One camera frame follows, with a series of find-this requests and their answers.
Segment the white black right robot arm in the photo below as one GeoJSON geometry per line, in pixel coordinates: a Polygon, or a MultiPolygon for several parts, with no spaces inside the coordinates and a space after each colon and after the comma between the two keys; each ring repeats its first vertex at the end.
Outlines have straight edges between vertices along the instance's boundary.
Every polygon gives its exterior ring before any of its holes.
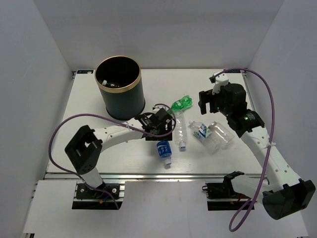
{"type": "Polygon", "coordinates": [[[316,187],[311,180],[302,180],[270,142],[263,120],[248,108],[244,87],[228,83],[220,86],[217,92],[201,91],[198,105],[203,115],[207,112],[206,104],[210,105],[211,113],[222,113],[226,117],[229,127],[251,150],[269,181],[269,184],[259,185],[256,179],[243,172],[232,172],[224,177],[224,193],[231,198],[240,193],[251,198],[259,190],[256,201],[275,220],[305,209],[316,187]]]}

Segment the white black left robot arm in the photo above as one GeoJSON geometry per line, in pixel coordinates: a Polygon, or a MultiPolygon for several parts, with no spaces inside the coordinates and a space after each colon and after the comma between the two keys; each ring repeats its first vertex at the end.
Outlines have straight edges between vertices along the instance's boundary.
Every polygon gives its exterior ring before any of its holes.
{"type": "Polygon", "coordinates": [[[91,129],[84,125],[78,129],[65,148],[76,173],[87,184],[87,191],[94,198],[104,194],[105,186],[96,168],[100,154],[115,145],[130,140],[168,140],[172,134],[169,126],[175,121],[174,116],[160,108],[153,113],[137,115],[126,122],[91,129]]]}

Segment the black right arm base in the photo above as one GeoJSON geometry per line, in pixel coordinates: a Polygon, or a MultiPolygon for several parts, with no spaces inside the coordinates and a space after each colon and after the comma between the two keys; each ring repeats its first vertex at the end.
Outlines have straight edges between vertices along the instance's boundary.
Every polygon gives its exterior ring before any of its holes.
{"type": "Polygon", "coordinates": [[[249,199],[243,194],[229,195],[222,183],[206,183],[202,191],[207,195],[209,211],[237,211],[249,199]]]}

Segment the crushed Aquarius bottle blue label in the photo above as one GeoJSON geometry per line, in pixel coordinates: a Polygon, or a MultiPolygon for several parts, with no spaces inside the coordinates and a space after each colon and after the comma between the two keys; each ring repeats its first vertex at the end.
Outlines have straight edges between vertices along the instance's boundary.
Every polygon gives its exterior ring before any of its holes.
{"type": "Polygon", "coordinates": [[[121,88],[121,85],[116,82],[116,81],[107,81],[103,80],[102,81],[102,86],[107,87],[107,88],[121,88]]]}

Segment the clear bottle dark blue label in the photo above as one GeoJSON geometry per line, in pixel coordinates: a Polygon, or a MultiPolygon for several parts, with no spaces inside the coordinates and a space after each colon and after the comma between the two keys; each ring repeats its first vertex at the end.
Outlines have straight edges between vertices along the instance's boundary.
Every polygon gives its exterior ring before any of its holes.
{"type": "Polygon", "coordinates": [[[156,144],[158,155],[160,157],[160,160],[164,164],[165,168],[170,168],[172,161],[171,161],[171,156],[172,156],[172,151],[170,147],[170,143],[166,140],[164,141],[159,141],[156,144]]]}

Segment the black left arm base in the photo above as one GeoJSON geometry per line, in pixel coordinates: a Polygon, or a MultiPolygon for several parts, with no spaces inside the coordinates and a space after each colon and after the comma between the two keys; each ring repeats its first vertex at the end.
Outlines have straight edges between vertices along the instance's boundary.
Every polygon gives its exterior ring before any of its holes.
{"type": "MultiPolygon", "coordinates": [[[[124,198],[124,183],[106,183],[103,190],[109,192],[115,199],[118,208],[121,207],[124,198]]],[[[73,210],[117,210],[113,199],[104,192],[87,188],[83,183],[77,183],[75,187],[73,210]]]]}

